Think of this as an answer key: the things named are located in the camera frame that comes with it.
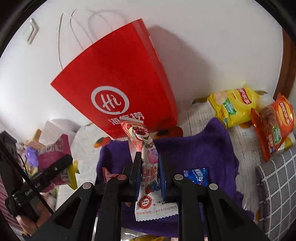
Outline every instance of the white wall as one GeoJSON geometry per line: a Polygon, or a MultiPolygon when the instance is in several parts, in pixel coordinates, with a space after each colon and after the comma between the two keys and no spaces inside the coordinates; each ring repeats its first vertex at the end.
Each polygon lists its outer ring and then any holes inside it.
{"type": "Polygon", "coordinates": [[[291,103],[292,106],[296,106],[296,84],[295,84],[295,81],[296,81],[296,77],[295,77],[295,80],[294,80],[294,84],[293,84],[293,87],[292,87],[292,90],[291,90],[291,93],[289,95],[289,102],[291,103]]]}
{"type": "Polygon", "coordinates": [[[0,123],[0,133],[5,131],[5,127],[0,123]]]}
{"type": "MultiPolygon", "coordinates": [[[[254,0],[48,0],[32,14],[40,30],[27,45],[18,30],[0,59],[0,121],[20,140],[31,137],[48,119],[89,121],[51,86],[61,71],[57,32],[62,12],[71,13],[92,40],[143,18],[163,62],[176,100],[203,97],[212,91],[240,87],[273,93],[282,58],[281,27],[254,0]]],[[[85,34],[73,23],[80,42],[85,34]]],[[[61,58],[66,65],[81,52],[65,17],[61,58]]]]}

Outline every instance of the plaid pillow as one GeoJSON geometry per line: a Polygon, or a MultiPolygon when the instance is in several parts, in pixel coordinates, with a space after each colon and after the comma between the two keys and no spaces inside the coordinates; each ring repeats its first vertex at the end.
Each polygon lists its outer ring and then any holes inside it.
{"type": "Polygon", "coordinates": [[[281,240],[296,218],[296,146],[275,154],[255,169],[259,227],[268,238],[281,240]]]}

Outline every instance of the yellow wrapper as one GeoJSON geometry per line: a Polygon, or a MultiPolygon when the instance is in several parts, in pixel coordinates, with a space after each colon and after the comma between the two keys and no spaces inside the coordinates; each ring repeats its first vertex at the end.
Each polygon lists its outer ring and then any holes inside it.
{"type": "Polygon", "coordinates": [[[153,241],[156,238],[157,238],[157,236],[145,235],[145,236],[141,236],[141,237],[131,239],[130,241],[153,241]]]}
{"type": "Polygon", "coordinates": [[[77,180],[75,173],[78,171],[78,161],[75,160],[71,165],[69,165],[65,170],[61,172],[62,180],[68,184],[73,190],[77,189],[77,180]]]}
{"type": "Polygon", "coordinates": [[[258,99],[260,97],[246,84],[241,89],[215,92],[208,97],[215,116],[226,128],[250,121],[251,108],[258,109],[258,99]]]}

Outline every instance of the pink candy bar wrapper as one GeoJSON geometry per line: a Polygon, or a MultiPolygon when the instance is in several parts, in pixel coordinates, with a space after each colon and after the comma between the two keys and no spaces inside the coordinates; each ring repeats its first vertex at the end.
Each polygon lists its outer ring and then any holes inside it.
{"type": "Polygon", "coordinates": [[[111,174],[107,168],[102,167],[104,182],[107,183],[111,178],[118,176],[119,174],[111,174]]]}
{"type": "Polygon", "coordinates": [[[143,121],[120,117],[120,124],[142,153],[142,177],[135,208],[137,221],[164,218],[178,214],[176,203],[165,203],[161,197],[158,152],[143,121]]]}
{"type": "MultiPolygon", "coordinates": [[[[38,151],[38,172],[42,172],[51,164],[63,157],[65,154],[71,155],[71,150],[68,136],[63,134],[55,143],[45,146],[38,151]]],[[[48,192],[58,185],[71,183],[68,180],[66,174],[67,173],[65,173],[64,171],[58,174],[54,179],[51,180],[51,184],[47,188],[45,188],[43,192],[48,192]]]]}

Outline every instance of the purple towel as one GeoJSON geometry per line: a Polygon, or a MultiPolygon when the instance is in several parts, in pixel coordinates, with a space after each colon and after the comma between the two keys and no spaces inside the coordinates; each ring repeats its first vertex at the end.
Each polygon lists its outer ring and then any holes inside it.
{"type": "MultiPolygon", "coordinates": [[[[178,173],[184,170],[208,167],[212,183],[216,183],[233,201],[242,207],[243,195],[237,191],[235,177],[239,162],[233,153],[232,143],[225,127],[212,118],[204,130],[190,137],[164,138],[154,141],[157,151],[165,153],[166,161],[173,164],[178,173]]],[[[128,142],[111,141],[100,152],[97,179],[104,182],[102,167],[110,173],[122,173],[126,164],[132,163],[128,142]]],[[[251,219],[252,212],[247,212],[251,219]]],[[[124,228],[147,234],[177,237],[178,216],[137,222],[135,204],[122,205],[121,225],[124,228]]]]}

